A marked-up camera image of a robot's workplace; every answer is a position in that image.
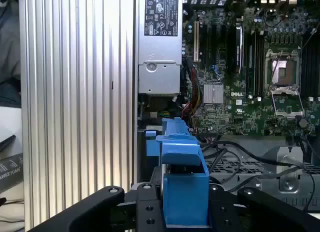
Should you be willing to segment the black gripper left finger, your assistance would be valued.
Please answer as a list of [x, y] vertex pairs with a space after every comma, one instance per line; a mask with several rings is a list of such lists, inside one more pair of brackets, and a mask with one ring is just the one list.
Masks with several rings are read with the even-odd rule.
[[32, 228], [32, 231], [163, 231], [160, 167], [129, 192], [106, 186]]

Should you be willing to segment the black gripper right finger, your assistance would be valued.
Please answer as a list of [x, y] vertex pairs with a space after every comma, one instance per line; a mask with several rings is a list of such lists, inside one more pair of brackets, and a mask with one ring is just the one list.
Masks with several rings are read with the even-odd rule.
[[253, 187], [237, 195], [212, 185], [209, 191], [212, 231], [319, 231], [320, 220]]

